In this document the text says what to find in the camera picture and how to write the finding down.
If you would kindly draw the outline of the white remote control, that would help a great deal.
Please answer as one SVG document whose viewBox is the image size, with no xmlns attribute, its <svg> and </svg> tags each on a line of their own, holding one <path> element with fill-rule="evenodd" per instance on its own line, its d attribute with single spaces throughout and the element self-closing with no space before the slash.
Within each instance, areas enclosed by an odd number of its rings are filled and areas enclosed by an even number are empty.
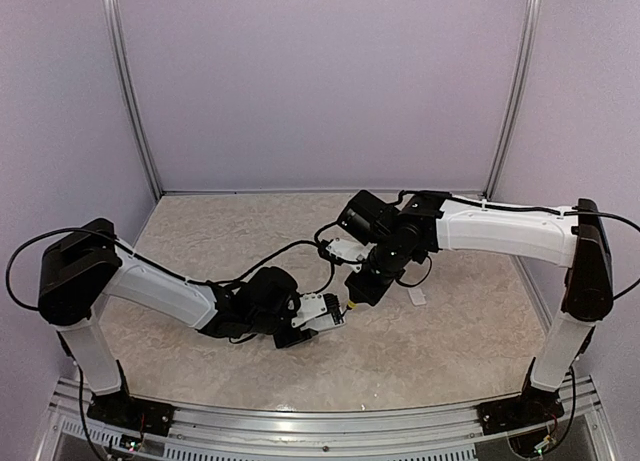
<svg viewBox="0 0 640 461">
<path fill-rule="evenodd" d="M 345 324 L 344 313 L 337 308 L 336 310 L 329 310 L 326 314 L 317 319 L 320 330 L 326 331 L 336 329 Z"/>
</svg>

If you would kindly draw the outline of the white battery cover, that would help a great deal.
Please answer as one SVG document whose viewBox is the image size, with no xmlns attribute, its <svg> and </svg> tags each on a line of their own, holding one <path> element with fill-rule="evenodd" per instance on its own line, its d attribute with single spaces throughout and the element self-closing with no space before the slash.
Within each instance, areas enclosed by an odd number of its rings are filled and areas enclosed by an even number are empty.
<svg viewBox="0 0 640 461">
<path fill-rule="evenodd" d="M 414 306 L 424 306 L 427 304 L 426 296 L 420 288 L 409 288 L 408 295 Z"/>
</svg>

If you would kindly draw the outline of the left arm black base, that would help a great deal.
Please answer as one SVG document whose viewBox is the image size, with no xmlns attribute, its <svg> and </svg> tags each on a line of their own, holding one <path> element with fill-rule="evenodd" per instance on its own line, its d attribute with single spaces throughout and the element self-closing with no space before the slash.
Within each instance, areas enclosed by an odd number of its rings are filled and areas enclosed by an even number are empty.
<svg viewBox="0 0 640 461">
<path fill-rule="evenodd" d="M 88 417 L 139 434 L 167 437 L 176 407 L 132 396 L 120 362 L 116 361 L 116 365 L 121 382 L 119 390 L 106 395 L 93 394 L 87 410 Z"/>
</svg>

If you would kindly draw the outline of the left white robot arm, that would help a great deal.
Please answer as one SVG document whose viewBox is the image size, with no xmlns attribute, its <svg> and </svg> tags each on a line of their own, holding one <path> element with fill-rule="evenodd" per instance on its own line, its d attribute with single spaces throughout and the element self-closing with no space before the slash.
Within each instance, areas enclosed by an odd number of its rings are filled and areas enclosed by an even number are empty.
<svg viewBox="0 0 640 461">
<path fill-rule="evenodd" d="M 121 426 L 140 415 L 137 399 L 99 326 L 103 305 L 121 298 L 169 316 L 212 338 L 275 337 L 278 347 L 306 340 L 326 315 L 319 294 L 301 294 L 278 267 L 262 267 L 249 281 L 221 286 L 193 281 L 146 261 L 119 242 L 112 222 L 98 218 L 47 247 L 41 261 L 38 309 L 55 327 L 101 396 L 102 411 Z"/>
</svg>

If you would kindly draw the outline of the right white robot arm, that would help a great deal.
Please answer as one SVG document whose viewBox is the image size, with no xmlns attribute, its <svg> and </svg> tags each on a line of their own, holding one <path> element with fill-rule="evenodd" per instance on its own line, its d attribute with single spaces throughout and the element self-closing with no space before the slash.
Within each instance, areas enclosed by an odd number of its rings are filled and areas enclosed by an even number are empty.
<svg viewBox="0 0 640 461">
<path fill-rule="evenodd" d="M 493 204 L 442 191 L 403 191 L 385 202 L 362 190 L 337 219 L 371 249 L 345 284 L 352 302 L 376 305 L 406 266 L 440 251 L 483 251 L 537 259 L 566 269 L 565 293 L 523 394 L 511 414 L 535 423 L 598 322 L 614 305 L 611 253 L 597 206 L 582 199 L 571 207 Z"/>
</svg>

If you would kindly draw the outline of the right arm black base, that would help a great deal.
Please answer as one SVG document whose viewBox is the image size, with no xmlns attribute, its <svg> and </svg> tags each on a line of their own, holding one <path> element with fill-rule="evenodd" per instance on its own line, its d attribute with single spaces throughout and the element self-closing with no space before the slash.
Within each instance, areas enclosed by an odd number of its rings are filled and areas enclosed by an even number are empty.
<svg viewBox="0 0 640 461">
<path fill-rule="evenodd" d="M 557 421 L 565 411 L 559 390 L 544 391 L 532 386 L 531 362 L 519 394 L 486 401 L 476 407 L 484 435 L 513 431 L 539 423 Z"/>
</svg>

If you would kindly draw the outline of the front aluminium rail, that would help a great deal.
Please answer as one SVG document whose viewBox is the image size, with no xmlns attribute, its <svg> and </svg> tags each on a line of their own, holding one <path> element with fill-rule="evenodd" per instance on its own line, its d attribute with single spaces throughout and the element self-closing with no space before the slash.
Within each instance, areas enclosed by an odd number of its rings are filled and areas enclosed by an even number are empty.
<svg viewBox="0 0 640 461">
<path fill-rule="evenodd" d="M 167 435 L 137 434 L 81 415 L 74 379 L 61 378 L 45 411 L 34 460 L 617 460 L 592 380 L 566 380 L 565 414 L 488 434 L 477 401 L 419 408 L 297 412 L 174 401 Z"/>
</svg>

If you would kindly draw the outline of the right aluminium frame post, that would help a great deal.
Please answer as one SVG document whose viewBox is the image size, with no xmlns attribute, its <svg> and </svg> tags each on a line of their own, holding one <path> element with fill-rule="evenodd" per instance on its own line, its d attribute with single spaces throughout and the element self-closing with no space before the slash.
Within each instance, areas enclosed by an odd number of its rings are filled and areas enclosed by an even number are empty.
<svg viewBox="0 0 640 461">
<path fill-rule="evenodd" d="M 542 0 L 526 0 L 524 18 L 518 43 L 516 64 L 507 97 L 506 109 L 501 123 L 498 143 L 484 188 L 488 199 L 495 197 L 501 175 L 506 166 L 512 144 L 521 102 L 526 89 L 527 76 L 535 45 L 537 25 Z"/>
</svg>

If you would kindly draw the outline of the aluminium frame post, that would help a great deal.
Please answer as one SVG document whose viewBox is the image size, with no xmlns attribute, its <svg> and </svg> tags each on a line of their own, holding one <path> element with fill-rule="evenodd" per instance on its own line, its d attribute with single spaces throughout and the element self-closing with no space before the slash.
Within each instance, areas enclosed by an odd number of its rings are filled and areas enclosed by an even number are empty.
<svg viewBox="0 0 640 461">
<path fill-rule="evenodd" d="M 164 195 L 161 178 L 146 136 L 133 77 L 129 65 L 125 34 L 118 0 L 102 0 L 107 31 L 114 57 L 118 83 L 123 98 L 129 125 L 132 130 L 134 145 L 140 157 L 144 177 L 156 202 Z"/>
<path fill-rule="evenodd" d="M 521 102 L 526 89 L 527 76 L 535 45 L 537 25 L 542 0 L 526 0 L 524 18 L 518 43 L 516 64 L 507 97 L 506 109 L 501 123 L 498 143 L 484 188 L 488 199 L 495 197 L 501 175 L 506 166 L 512 144 Z"/>
</svg>

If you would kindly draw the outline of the left aluminium frame post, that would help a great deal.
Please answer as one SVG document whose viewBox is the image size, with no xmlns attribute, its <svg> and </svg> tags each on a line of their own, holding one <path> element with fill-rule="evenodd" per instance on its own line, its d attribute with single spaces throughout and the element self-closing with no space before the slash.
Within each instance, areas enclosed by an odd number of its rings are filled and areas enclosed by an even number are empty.
<svg viewBox="0 0 640 461">
<path fill-rule="evenodd" d="M 125 34 L 118 0 L 102 0 L 107 31 L 114 57 L 118 83 L 123 98 L 129 125 L 132 130 L 134 145 L 140 157 L 144 177 L 156 202 L 164 195 L 161 178 L 146 136 L 133 77 L 129 65 Z"/>
</svg>

